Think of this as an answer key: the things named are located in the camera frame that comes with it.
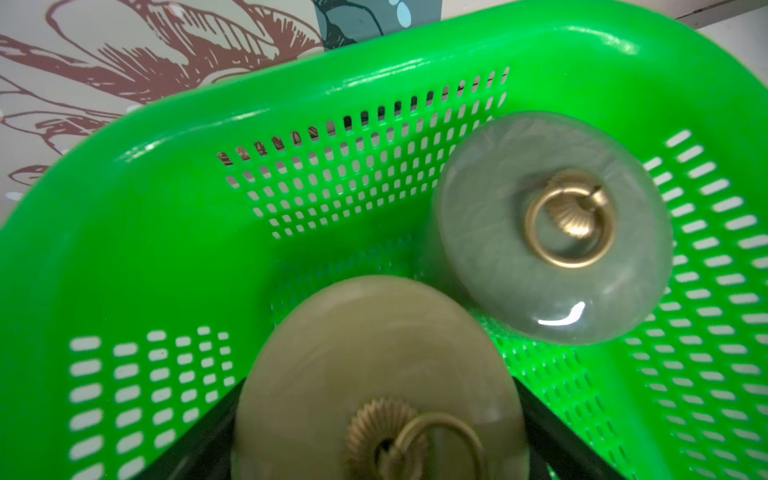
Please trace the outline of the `yellow tea canister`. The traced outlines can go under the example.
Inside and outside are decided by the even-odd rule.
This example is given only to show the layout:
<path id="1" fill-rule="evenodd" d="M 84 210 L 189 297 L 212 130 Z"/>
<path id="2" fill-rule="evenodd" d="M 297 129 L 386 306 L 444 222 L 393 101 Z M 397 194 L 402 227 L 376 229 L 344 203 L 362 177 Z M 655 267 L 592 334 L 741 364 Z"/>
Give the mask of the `yellow tea canister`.
<path id="1" fill-rule="evenodd" d="M 512 377 L 489 336 L 425 284 L 364 276 L 277 327 L 241 391 L 235 479 L 525 479 Z"/>

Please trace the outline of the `green tea canister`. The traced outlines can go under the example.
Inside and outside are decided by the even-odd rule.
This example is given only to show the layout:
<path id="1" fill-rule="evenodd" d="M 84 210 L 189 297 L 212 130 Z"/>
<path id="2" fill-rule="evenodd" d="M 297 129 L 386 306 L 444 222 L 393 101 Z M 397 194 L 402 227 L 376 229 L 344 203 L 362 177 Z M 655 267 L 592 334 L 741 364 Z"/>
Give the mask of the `green tea canister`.
<path id="1" fill-rule="evenodd" d="M 669 283 L 673 229 L 650 175 L 583 121 L 494 119 L 449 155 L 433 198 L 430 282 L 559 345 L 620 337 Z"/>

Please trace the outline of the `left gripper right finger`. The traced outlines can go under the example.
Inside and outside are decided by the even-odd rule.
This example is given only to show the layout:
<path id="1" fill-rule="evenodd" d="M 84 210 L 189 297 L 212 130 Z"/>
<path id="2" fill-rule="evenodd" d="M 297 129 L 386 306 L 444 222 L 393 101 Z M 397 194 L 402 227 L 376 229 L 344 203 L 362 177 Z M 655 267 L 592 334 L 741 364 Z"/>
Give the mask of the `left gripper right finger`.
<path id="1" fill-rule="evenodd" d="M 521 380 L 513 378 L 523 409 L 531 480 L 624 480 Z"/>

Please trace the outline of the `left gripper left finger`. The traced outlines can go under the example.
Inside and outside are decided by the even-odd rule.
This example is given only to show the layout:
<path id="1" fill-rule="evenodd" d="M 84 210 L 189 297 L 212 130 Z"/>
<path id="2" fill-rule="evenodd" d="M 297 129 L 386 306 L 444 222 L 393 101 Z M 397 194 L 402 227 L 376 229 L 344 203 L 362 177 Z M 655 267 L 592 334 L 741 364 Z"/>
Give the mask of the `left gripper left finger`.
<path id="1" fill-rule="evenodd" d="M 189 431 L 135 476 L 139 480 L 229 480 L 241 380 Z"/>

